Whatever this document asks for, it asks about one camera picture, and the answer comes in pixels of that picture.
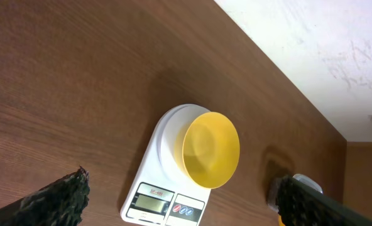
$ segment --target scratched wall paint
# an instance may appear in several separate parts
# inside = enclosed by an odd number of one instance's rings
[[[215,1],[348,141],[372,141],[372,0]]]

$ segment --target kitchen scale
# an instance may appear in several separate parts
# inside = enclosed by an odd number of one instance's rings
[[[194,183],[179,169],[173,147],[179,131],[206,112],[201,106],[184,104],[162,116],[122,206],[124,221],[167,226],[200,223],[211,189]]]

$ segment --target weighing plate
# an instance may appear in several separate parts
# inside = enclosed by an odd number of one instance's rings
[[[200,223],[211,189],[195,184],[173,159],[181,128],[209,110],[184,104],[160,119],[121,209],[126,222],[140,225],[196,226]]]

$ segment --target brown wooden surface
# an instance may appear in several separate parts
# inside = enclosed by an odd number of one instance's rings
[[[344,205],[372,219],[372,143],[347,144]]]
[[[241,141],[201,225],[276,225],[265,193],[285,172],[342,200],[346,141],[214,1],[0,0],[0,208],[81,165],[82,225],[126,225],[154,126],[183,103]]]

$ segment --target yellow bowl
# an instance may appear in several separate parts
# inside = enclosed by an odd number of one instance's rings
[[[174,158],[195,183],[218,188],[231,178],[238,165],[238,133],[226,116],[217,112],[202,114],[180,130]]]

